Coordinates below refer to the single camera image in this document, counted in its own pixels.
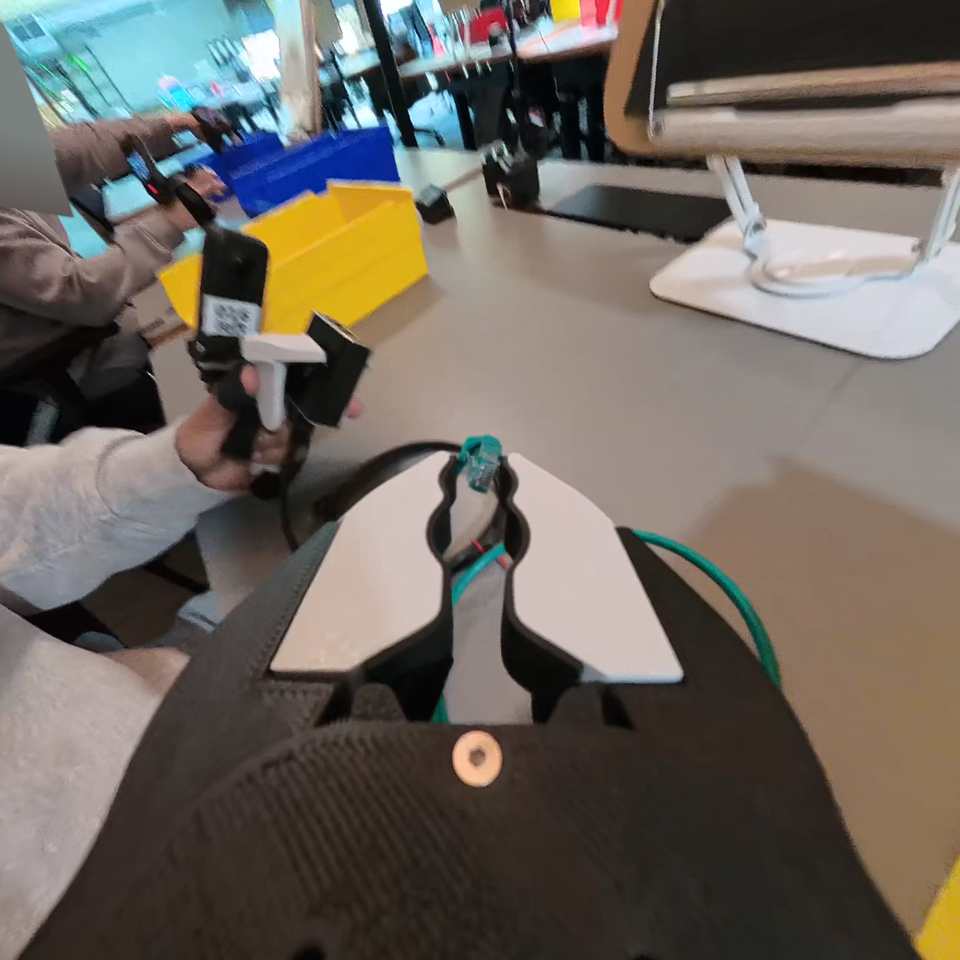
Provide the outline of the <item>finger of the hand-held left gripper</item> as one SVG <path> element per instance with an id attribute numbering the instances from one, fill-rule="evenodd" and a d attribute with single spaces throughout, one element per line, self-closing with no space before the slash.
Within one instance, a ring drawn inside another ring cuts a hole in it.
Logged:
<path id="1" fill-rule="evenodd" d="M 328 354 L 306 333 L 256 333 L 242 338 L 242 357 L 251 365 L 325 365 Z"/>

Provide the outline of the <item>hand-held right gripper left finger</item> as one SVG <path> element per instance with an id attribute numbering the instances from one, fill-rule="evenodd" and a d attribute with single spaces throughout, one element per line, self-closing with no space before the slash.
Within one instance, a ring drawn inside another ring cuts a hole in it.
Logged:
<path id="1" fill-rule="evenodd" d="M 270 661 L 270 675 L 438 702 L 453 661 L 450 511 L 457 457 L 433 452 L 342 516 Z"/>

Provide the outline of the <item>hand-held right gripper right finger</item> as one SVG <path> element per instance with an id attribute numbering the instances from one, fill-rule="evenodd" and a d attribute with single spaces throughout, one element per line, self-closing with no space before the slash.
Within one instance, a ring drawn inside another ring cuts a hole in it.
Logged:
<path id="1" fill-rule="evenodd" d="M 675 685 L 685 676 L 615 523 L 519 453 L 504 466 L 520 546 L 510 568 L 519 628 L 573 661 L 577 681 Z"/>

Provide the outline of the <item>black ethernet adapter box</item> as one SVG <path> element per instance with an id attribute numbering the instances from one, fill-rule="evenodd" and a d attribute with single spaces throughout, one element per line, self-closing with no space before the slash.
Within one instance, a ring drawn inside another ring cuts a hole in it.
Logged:
<path id="1" fill-rule="evenodd" d="M 323 357 L 288 366 L 289 406 L 311 426 L 339 427 L 372 352 L 348 327 L 326 314 L 314 313 L 305 335 Z"/>

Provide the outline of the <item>yellow plastic bin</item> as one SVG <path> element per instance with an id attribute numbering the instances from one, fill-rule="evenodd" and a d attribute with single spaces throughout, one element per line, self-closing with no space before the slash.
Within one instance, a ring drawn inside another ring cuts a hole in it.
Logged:
<path id="1" fill-rule="evenodd" d="M 313 314 L 349 328 L 428 275 L 412 190 L 333 180 L 237 227 L 269 250 L 261 331 L 305 333 Z"/>
<path id="2" fill-rule="evenodd" d="M 934 898 L 915 947 L 922 959 L 959 959 L 959 858 Z"/>

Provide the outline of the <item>person's left forearm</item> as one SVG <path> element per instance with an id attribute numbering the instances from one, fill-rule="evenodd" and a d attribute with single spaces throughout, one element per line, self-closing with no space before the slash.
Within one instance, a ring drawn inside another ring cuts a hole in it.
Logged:
<path id="1" fill-rule="evenodd" d="M 81 600 L 174 546 L 230 497 L 182 462 L 173 426 L 2 446 L 2 605 L 25 615 Z"/>

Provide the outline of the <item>person's left hand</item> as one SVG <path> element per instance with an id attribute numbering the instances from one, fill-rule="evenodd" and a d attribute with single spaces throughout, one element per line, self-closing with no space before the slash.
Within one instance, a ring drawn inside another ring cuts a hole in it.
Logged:
<path id="1" fill-rule="evenodd" d="M 256 476 L 285 463 L 297 445 L 294 422 L 287 418 L 275 431 L 258 428 L 246 460 L 226 456 L 222 447 L 238 416 L 209 392 L 174 431 L 180 461 L 203 486 L 222 494 L 248 493 Z"/>

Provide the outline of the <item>blue plastic bin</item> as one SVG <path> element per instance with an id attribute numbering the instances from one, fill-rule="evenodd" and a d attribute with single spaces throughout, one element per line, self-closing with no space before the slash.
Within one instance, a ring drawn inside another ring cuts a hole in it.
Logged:
<path id="1" fill-rule="evenodd" d="M 306 193 L 322 194 L 328 181 L 398 184 L 400 172 L 389 126 L 345 128 L 285 146 L 264 131 L 224 148 L 207 162 L 249 218 Z"/>

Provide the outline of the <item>black chair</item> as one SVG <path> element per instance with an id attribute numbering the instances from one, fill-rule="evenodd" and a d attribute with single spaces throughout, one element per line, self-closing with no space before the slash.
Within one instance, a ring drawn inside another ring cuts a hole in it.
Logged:
<path id="1" fill-rule="evenodd" d="M 74 329 L 2 366 L 1 442 L 24 449 L 58 443 L 87 427 L 131 429 L 148 434 L 166 425 L 150 361 L 132 381 L 89 398 L 82 389 L 90 361 L 115 338 L 115 322 Z"/>

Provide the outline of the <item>black support pole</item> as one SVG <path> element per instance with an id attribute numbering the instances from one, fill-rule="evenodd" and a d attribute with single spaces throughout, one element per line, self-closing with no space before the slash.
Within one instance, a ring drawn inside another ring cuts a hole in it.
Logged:
<path id="1" fill-rule="evenodd" d="M 381 7 L 378 1 L 362 1 L 362 6 L 373 37 L 391 114 L 398 128 L 401 143 L 408 150 L 418 150 L 419 143 L 405 102 L 400 68 Z"/>

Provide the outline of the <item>black desktop device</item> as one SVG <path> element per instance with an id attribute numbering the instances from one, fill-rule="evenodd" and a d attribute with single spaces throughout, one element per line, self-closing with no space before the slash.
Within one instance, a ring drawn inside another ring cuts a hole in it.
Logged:
<path id="1" fill-rule="evenodd" d="M 510 148 L 502 140 L 481 154 L 486 195 L 507 210 L 535 208 L 541 196 L 538 162 L 522 146 Z"/>

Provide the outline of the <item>wooden top table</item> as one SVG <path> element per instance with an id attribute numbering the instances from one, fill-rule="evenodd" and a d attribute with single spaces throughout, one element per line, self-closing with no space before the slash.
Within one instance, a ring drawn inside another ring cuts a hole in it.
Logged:
<path id="1" fill-rule="evenodd" d="M 398 67 L 409 86 L 428 77 L 448 91 L 460 124 L 462 145 L 477 151 L 507 132 L 509 95 L 531 100 L 546 93 L 542 108 L 557 120 L 555 136 L 565 160 L 605 162 L 609 138 L 604 115 L 604 82 L 619 24 L 553 27 L 522 39 L 512 51 L 476 45 L 460 56 L 420 58 Z"/>

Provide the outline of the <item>black desk cover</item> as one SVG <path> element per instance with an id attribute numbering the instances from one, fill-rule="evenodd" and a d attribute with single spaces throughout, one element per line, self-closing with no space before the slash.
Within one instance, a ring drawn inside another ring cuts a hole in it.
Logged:
<path id="1" fill-rule="evenodd" d="M 618 185 L 590 185 L 560 200 L 548 215 L 681 245 L 700 242 L 731 219 L 725 200 Z"/>

